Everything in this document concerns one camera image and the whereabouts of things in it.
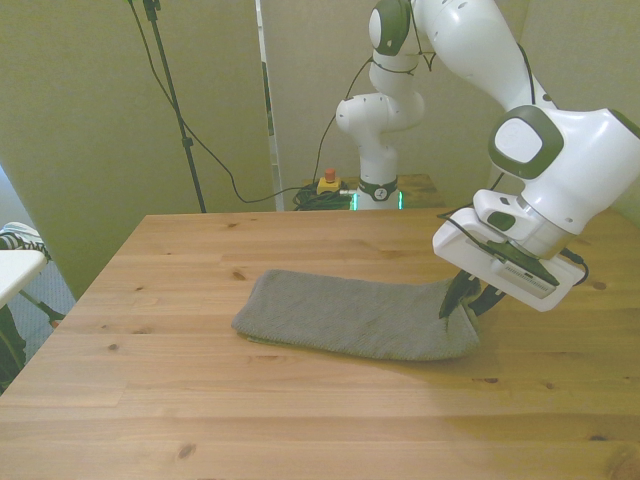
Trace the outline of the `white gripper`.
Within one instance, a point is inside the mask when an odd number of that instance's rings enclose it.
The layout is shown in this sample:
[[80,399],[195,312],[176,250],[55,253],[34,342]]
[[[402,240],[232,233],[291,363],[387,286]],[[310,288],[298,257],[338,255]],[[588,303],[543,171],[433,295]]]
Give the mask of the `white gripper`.
[[471,275],[456,275],[439,310],[447,318],[469,294],[469,311],[479,317],[503,299],[503,293],[545,312],[553,309],[583,278],[583,270],[555,256],[537,259],[483,224],[472,208],[462,208],[433,237],[437,256],[488,284],[473,285]]

